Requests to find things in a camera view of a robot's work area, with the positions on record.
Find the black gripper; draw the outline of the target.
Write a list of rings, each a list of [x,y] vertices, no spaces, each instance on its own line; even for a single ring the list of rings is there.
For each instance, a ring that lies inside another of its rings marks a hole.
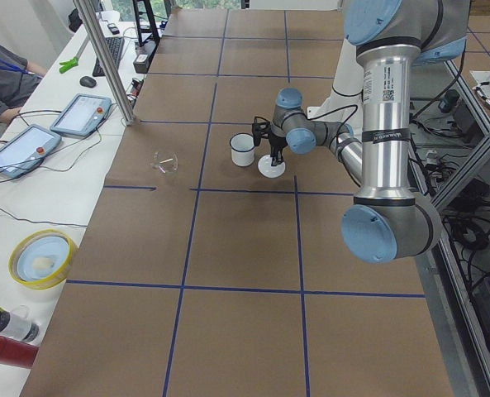
[[[270,144],[271,165],[279,166],[283,163],[283,149],[288,145],[284,136],[277,136],[270,132],[268,134]]]

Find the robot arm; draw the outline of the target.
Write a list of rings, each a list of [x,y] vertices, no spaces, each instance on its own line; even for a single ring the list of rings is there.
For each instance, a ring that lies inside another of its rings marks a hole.
[[[289,148],[306,154],[327,147],[359,183],[341,222],[346,246],[360,260],[387,263],[430,250],[442,231],[430,200],[407,180],[411,133],[410,73],[417,65],[452,60],[464,52],[467,1],[353,1],[345,39],[363,70],[362,132],[345,122],[309,119],[294,88],[278,93],[266,132],[274,165]]]

